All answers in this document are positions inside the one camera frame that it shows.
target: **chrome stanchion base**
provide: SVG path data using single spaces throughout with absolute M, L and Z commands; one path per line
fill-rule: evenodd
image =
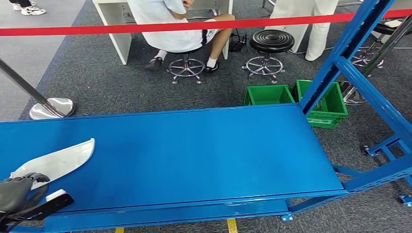
M 51 105 L 59 110 L 63 117 L 68 117 L 73 114 L 75 106 L 72 100 L 66 98 L 49 98 L 47 99 Z M 43 105 L 37 103 L 30 109 L 30 118 L 33 120 L 41 119 L 55 119 L 61 118 L 51 112 L 49 112 Z
M 352 88 L 351 84 L 348 81 L 344 82 L 339 82 L 339 86 L 341 87 L 341 92 L 345 93 L 346 90 Z M 348 96 L 346 99 L 343 98 L 343 102 L 346 105 L 361 105 L 366 103 L 365 98 L 359 93 L 358 90 L 354 90 L 350 96 Z
M 361 105 L 366 103 L 365 98 L 355 90 L 347 99 L 343 100 L 346 105 Z

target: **chrome stool base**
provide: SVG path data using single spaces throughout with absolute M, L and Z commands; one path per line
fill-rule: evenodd
M 205 69 L 205 64 L 196 59 L 189 59 L 188 54 L 183 55 L 183 59 L 179 59 L 170 63 L 167 72 L 174 75 L 172 84 L 177 84 L 178 77 L 196 77 L 196 83 L 201 84 L 199 74 Z
M 282 62 L 271 57 L 269 53 L 265 53 L 265 56 L 250 59 L 244 66 L 242 66 L 242 68 L 249 71 L 249 76 L 247 77 L 248 80 L 251 80 L 251 77 L 255 74 L 265 76 L 270 75 L 273 84 L 277 83 L 275 74 L 285 72 Z
M 371 58 L 375 55 L 374 50 L 376 50 L 376 48 L 378 47 L 378 45 L 381 45 L 382 42 L 382 38 L 384 35 L 381 35 L 381 37 L 379 37 L 378 39 L 376 39 L 373 44 L 371 45 L 371 47 L 369 47 L 367 50 L 358 50 L 358 53 L 360 53 L 360 56 L 353 56 L 351 63 L 354 66 L 357 67 L 365 67 L 370 61 Z M 383 68 L 383 60 L 380 61 L 376 67 L 378 69 L 382 69 Z

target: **gray carpet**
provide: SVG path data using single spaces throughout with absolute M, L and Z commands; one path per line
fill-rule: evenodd
M 237 18 L 256 18 L 268 15 L 260 8 L 261 1 L 235 0 Z M 97 25 L 101 20 L 87 1 L 75 21 L 77 25 Z M 345 24 L 331 27 L 328 46 L 333 46 Z M 240 30 L 251 33 L 258 29 Z M 399 47 L 412 47 L 411 37 L 404 38 Z M 194 54 L 206 60 L 208 49 Z M 203 74 L 204 83 L 192 79 L 171 84 L 164 71 L 147 72 L 142 66 L 156 54 L 141 35 L 134 35 L 127 66 L 120 65 L 115 49 L 107 35 L 69 36 L 47 69 L 38 89 L 48 97 L 68 97 L 77 103 L 76 115 L 134 113 L 143 111 L 208 108 L 242 105 L 244 90 L 249 85 L 270 84 L 263 77 L 248 82 L 242 64 L 257 52 L 245 48 L 231 53 L 228 61 L 212 75 Z M 311 79 L 325 55 L 315 62 L 306 62 L 304 54 L 279 54 L 286 73 L 278 76 L 280 83 L 293 87 L 296 79 Z M 371 81 L 411 120 L 412 89 L 410 74 L 412 50 L 394 50 L 387 56 L 385 68 L 374 72 Z M 166 63 L 174 60 L 168 55 Z M 314 129 L 333 163 L 367 170 L 377 167 L 383 159 L 374 160 L 362 155 L 361 144 L 373 145 L 391 134 L 369 105 L 349 107 L 349 117 L 336 129 Z M 21 119 L 27 118 L 26 111 Z M 411 193 L 403 181 L 390 183 L 370 191 L 350 196 L 320 208 L 299 214 L 292 222 L 280 222 L 279 217 L 244 218 L 238 220 L 240 233 L 406 233 L 412 228 L 412 209 L 398 203 L 399 193 Z M 126 229 L 135 233 L 224 233 L 225 221 L 176 224 Z
M 38 7 L 47 9 L 47 14 L 24 16 L 19 11 L 14 11 L 9 1 L 0 1 L 0 28 L 69 27 L 85 0 L 71 0 L 64 8 L 55 0 L 36 2 Z M 0 36 L 0 58 L 31 85 L 36 86 L 63 39 L 64 36 Z M 0 111 L 0 121 L 17 120 L 29 99 L 24 91 L 0 74 L 0 106 L 4 109 Z

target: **white plastic part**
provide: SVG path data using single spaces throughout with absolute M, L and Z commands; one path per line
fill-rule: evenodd
M 63 195 L 63 194 L 66 194 L 66 192 L 65 192 L 63 189 L 59 189 L 59 190 L 55 191 L 54 193 L 48 195 L 48 196 L 46 197 L 46 201 L 47 201 L 47 202 L 48 202 L 48 201 L 51 201 L 51 200 L 53 200 L 53 199 L 55 199 L 55 198 L 57 198 L 57 197 L 59 197 L 59 196 L 61 196 L 61 195 Z
M 385 25 L 391 28 L 399 27 L 401 24 L 402 24 L 402 21 L 399 19 L 385 22 Z
M 12 172 L 10 178 L 36 172 L 48 176 L 50 178 L 49 182 L 55 181 L 76 170 L 89 160 L 94 151 L 94 144 L 94 138 L 91 138 L 84 143 L 32 159 L 19 167 L 15 172 Z M 49 182 L 34 182 L 32 190 Z

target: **caster wheel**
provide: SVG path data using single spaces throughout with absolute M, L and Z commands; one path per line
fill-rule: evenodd
M 362 152 L 362 154 L 367 155 L 367 154 L 369 154 L 368 150 L 367 150 L 368 148 L 369 148 L 369 146 L 363 145 L 363 146 L 360 147 L 360 151 Z

